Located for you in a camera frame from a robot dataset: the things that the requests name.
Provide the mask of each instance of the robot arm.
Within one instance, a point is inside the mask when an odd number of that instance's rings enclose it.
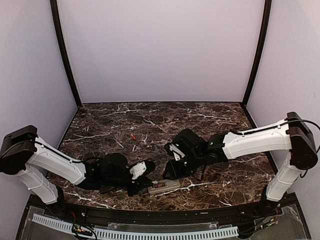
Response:
[[[163,177],[174,180],[192,175],[202,165],[227,162],[248,154],[287,150],[286,160],[266,189],[266,199],[278,202],[299,175],[318,161],[313,134],[300,120],[295,112],[290,112],[286,119],[274,124],[216,134],[208,142],[185,129],[164,147],[174,159],[167,163]]]
[[[93,164],[71,158],[46,143],[31,125],[5,136],[0,150],[0,172],[14,175],[48,205],[63,199],[63,194],[36,167],[86,190],[111,186],[126,188],[128,195],[133,196],[141,188],[152,186],[146,175],[155,169],[153,162],[127,165],[126,157],[119,153],[107,154]]]

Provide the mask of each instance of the white wall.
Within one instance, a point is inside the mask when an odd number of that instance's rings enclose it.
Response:
[[[295,111],[320,124],[320,1],[272,1],[269,26],[248,110],[258,126]],[[311,126],[316,145],[320,133]],[[274,152],[280,167],[284,155]],[[320,163],[292,188],[312,239],[320,239]]]
[[[0,143],[35,125],[57,146],[75,111],[61,60],[49,0],[0,4]],[[29,198],[26,187],[0,173],[0,240],[13,240]]]
[[[264,0],[59,0],[81,100],[242,101]]]

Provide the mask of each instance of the small red object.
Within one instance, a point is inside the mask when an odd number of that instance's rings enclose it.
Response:
[[[133,138],[133,140],[137,140],[136,136],[133,133],[131,133],[131,137]]]

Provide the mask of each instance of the brown marble surface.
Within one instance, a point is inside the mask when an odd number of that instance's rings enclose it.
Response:
[[[185,128],[208,140],[216,133],[251,126],[238,103],[90,103],[79,109],[59,150],[78,160],[116,152],[124,154],[130,164],[151,160],[156,169],[148,177],[162,180],[171,159],[164,145]],[[123,189],[107,193],[83,190],[53,173],[48,179],[63,189],[69,203],[120,210],[182,211],[259,201],[273,176],[267,157],[260,153],[207,166],[202,182],[193,177],[180,179],[179,189],[156,195],[147,189],[134,197],[128,197]]]

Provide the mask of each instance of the black vertical post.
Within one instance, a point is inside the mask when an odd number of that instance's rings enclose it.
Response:
[[[260,60],[261,60],[261,56],[262,56],[262,51],[264,49],[267,28],[268,28],[268,23],[269,23],[269,17],[270,17],[270,11],[271,11],[271,2],[272,2],[272,0],[265,0],[265,2],[264,2],[264,10],[263,10],[263,17],[262,17],[259,40],[258,40],[258,44],[256,47],[256,52],[255,52],[255,56],[254,56],[254,60],[253,60],[253,65],[252,65],[249,81],[246,86],[246,90],[245,90],[244,97],[242,100],[242,104],[245,107],[248,104],[252,89],[255,84],[255,79],[257,76],[257,72],[258,72],[258,68],[259,68],[259,64],[260,64]]]
[[[60,22],[60,17],[59,17],[59,10],[58,10],[58,3],[57,0],[50,0],[50,5],[51,5],[51,12],[52,12],[52,18],[53,18],[53,23],[54,23],[54,28],[55,28],[55,34],[56,38],[58,40],[58,45],[60,48],[60,54],[61,58],[63,61],[64,69],[66,76],[69,81],[69,85],[73,94],[73,98],[75,100],[76,105],[78,108],[82,105],[81,99],[77,90],[76,82],[74,79],[74,76],[72,74],[68,54],[67,54],[67,49],[65,45],[65,40],[64,36],[62,33],[62,28],[61,28],[61,22]]]

